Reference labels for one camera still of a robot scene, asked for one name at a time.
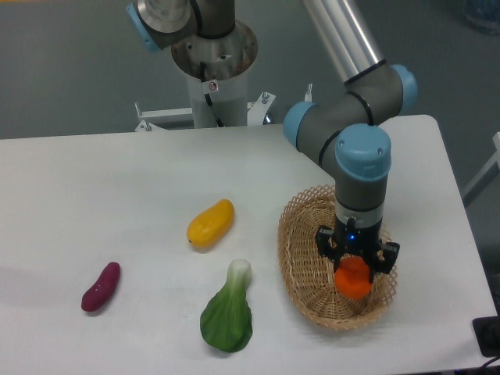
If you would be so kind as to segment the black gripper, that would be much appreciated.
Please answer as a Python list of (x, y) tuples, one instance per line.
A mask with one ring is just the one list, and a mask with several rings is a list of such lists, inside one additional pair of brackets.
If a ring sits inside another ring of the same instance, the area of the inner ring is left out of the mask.
[(377, 273), (389, 274), (398, 258), (400, 244), (380, 241), (383, 205), (369, 211), (335, 206), (335, 227), (319, 226), (316, 235), (318, 253), (334, 264), (337, 272), (345, 254), (361, 257), (369, 267), (369, 282)]

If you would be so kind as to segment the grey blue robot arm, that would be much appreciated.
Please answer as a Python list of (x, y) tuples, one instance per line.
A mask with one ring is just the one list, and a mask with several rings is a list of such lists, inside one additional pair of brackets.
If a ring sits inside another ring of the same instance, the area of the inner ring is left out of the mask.
[[(335, 181), (335, 221), (317, 230), (316, 246), (335, 269), (354, 255), (370, 276), (389, 273), (399, 245), (379, 235), (391, 168), (381, 124), (414, 104), (417, 83), (404, 66), (387, 64), (353, 1), (307, 1), (305, 8), (345, 86), (332, 106), (305, 100), (283, 122), (288, 141)], [(248, 124), (247, 91), (234, 82), (254, 64), (258, 44), (236, 20), (234, 2), (133, 1), (127, 14), (146, 48), (170, 49), (187, 78), (197, 128)]]

